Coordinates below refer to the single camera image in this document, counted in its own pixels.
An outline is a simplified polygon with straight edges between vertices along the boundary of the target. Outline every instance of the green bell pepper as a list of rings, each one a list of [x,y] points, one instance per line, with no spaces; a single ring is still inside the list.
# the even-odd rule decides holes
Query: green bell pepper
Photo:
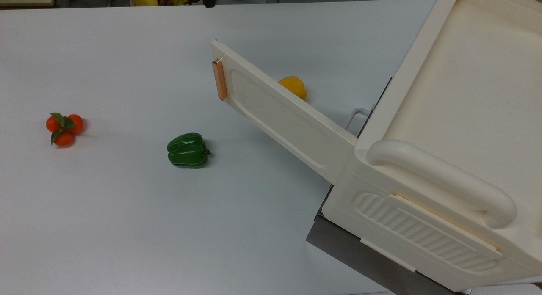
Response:
[[[168,159],[171,164],[183,168],[201,168],[207,164],[211,154],[199,133],[186,133],[168,144]]]

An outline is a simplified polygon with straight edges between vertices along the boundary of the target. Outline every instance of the orange tomato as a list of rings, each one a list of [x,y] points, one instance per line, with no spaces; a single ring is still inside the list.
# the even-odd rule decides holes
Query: orange tomato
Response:
[[[60,123],[58,123],[58,120],[56,120],[54,117],[49,117],[45,122],[45,127],[47,130],[54,132],[60,129]]]
[[[74,126],[70,129],[70,133],[73,135],[78,135],[85,129],[85,123],[83,122],[83,118],[81,118],[77,114],[72,114],[68,116],[69,119],[73,120]]]
[[[54,143],[60,148],[68,148],[73,144],[74,139],[73,134],[68,131],[62,131],[56,136]]]

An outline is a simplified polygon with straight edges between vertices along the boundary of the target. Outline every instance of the yellow bell pepper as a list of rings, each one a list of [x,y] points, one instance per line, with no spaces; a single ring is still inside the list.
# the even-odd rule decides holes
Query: yellow bell pepper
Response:
[[[297,78],[296,76],[283,78],[279,81],[279,83],[299,98],[305,100],[305,98],[307,97],[307,91],[304,88],[303,81],[301,81],[301,79]]]

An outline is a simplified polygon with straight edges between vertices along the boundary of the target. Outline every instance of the white handle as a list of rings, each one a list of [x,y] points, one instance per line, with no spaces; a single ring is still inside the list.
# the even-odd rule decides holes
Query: white handle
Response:
[[[371,166],[380,166],[383,161],[395,163],[451,190],[486,210],[484,222],[491,229],[507,226],[517,215],[514,201],[502,189],[406,141],[377,141],[369,148],[365,158]]]

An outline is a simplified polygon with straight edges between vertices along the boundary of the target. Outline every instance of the cherry tomato cluster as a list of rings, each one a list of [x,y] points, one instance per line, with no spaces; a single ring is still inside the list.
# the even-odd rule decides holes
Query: cherry tomato cluster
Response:
[[[77,114],[62,116],[60,113],[50,113],[45,123],[47,130],[51,131],[51,145],[55,144],[60,148],[68,148],[73,144],[75,135],[83,132],[85,123],[83,118]]]

